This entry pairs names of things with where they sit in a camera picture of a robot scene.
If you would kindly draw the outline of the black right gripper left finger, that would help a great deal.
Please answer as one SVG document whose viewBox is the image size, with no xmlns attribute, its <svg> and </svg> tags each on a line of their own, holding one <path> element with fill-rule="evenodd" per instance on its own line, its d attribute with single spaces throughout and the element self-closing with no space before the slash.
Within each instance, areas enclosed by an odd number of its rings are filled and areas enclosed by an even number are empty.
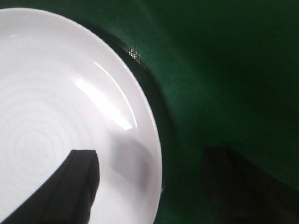
<svg viewBox="0 0 299 224">
<path fill-rule="evenodd" d="M 94 150 L 72 150 L 53 175 L 4 224 L 86 224 L 99 186 Z"/>
</svg>

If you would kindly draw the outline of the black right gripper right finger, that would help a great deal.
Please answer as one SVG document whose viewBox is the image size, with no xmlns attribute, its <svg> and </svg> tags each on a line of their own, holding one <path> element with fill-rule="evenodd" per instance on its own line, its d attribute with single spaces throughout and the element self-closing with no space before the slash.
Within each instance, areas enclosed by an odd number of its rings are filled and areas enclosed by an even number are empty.
<svg viewBox="0 0 299 224">
<path fill-rule="evenodd" d="M 205 148 L 202 181 L 217 224 L 299 222 L 299 191 L 231 148 Z"/>
</svg>

